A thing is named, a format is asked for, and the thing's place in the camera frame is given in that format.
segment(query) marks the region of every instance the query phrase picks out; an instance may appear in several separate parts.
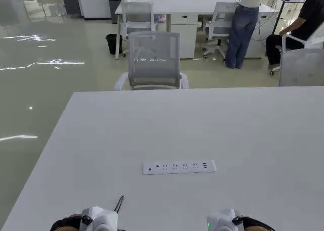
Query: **gray mesh chair back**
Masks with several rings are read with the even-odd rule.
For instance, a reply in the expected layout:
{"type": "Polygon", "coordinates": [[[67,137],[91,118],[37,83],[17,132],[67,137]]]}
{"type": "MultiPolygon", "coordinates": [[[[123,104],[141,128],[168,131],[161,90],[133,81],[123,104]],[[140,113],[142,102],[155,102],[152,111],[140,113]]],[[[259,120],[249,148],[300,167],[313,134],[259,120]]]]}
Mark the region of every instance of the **gray mesh chair back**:
{"type": "Polygon", "coordinates": [[[129,74],[132,87],[180,85],[180,35],[162,31],[129,36],[129,74]]]}
{"type": "Polygon", "coordinates": [[[299,49],[281,56],[279,86],[324,85],[324,49],[299,49]]]}
{"type": "Polygon", "coordinates": [[[134,31],[155,30],[153,3],[122,2],[121,10],[126,35],[134,31]]]}
{"type": "Polygon", "coordinates": [[[206,33],[208,38],[228,37],[232,27],[232,18],[238,3],[218,2],[215,5],[212,21],[206,33]]]}

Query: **jeans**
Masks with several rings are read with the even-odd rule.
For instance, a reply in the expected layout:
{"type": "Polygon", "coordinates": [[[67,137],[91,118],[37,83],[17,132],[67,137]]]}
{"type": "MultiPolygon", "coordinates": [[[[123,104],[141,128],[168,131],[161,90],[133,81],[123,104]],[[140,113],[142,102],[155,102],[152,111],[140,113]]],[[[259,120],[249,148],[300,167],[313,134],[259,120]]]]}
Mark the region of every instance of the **jeans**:
{"type": "MultiPolygon", "coordinates": [[[[270,35],[267,38],[266,45],[269,65],[279,64],[281,55],[276,46],[282,46],[282,37],[280,35],[270,35]]],[[[291,38],[286,39],[286,47],[293,50],[304,48],[302,43],[291,38]]]]}
{"type": "Polygon", "coordinates": [[[228,68],[241,68],[259,17],[259,7],[239,5],[233,16],[232,29],[225,64],[228,68]]]}

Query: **white cabinet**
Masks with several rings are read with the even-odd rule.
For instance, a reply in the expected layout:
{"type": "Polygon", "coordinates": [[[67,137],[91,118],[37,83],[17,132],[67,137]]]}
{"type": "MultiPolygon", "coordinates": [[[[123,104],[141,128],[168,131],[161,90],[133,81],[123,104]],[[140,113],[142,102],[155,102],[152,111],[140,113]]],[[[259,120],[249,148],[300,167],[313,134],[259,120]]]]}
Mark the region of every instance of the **white cabinet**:
{"type": "Polygon", "coordinates": [[[245,58],[262,58],[266,52],[266,40],[272,33],[278,12],[260,13],[245,58]]]}
{"type": "Polygon", "coordinates": [[[172,14],[171,32],[180,34],[180,58],[194,58],[198,15],[172,14]]]}

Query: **black pants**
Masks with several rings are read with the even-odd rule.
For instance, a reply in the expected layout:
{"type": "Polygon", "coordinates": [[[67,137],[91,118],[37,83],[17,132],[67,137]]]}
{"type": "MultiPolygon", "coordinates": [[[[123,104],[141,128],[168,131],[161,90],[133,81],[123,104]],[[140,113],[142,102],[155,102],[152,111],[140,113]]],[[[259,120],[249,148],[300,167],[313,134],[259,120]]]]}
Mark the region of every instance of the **black pants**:
{"type": "MultiPolygon", "coordinates": [[[[266,45],[269,65],[279,64],[281,56],[280,50],[277,49],[276,46],[282,46],[282,37],[280,35],[270,35],[267,38],[266,45]]],[[[286,39],[286,47],[293,50],[304,48],[302,43],[291,38],[286,39]]]]}

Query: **black strap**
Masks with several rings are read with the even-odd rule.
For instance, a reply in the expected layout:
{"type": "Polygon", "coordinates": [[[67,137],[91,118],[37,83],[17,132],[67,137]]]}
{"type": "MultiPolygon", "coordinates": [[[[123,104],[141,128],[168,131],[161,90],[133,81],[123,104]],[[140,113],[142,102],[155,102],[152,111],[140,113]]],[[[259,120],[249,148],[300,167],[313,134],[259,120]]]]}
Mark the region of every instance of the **black strap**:
{"type": "Polygon", "coordinates": [[[89,225],[93,220],[89,216],[77,216],[77,217],[67,217],[62,220],[57,220],[53,225],[50,231],[57,230],[60,227],[73,227],[77,230],[80,229],[80,223],[89,225]]]}
{"type": "Polygon", "coordinates": [[[235,217],[232,222],[235,225],[239,225],[241,223],[243,223],[243,227],[244,228],[248,228],[248,227],[253,227],[253,226],[259,226],[259,227],[263,227],[269,231],[275,231],[272,227],[270,227],[269,225],[266,225],[263,222],[260,222],[259,220],[253,219],[251,217],[243,217],[243,216],[238,216],[235,217]]]}

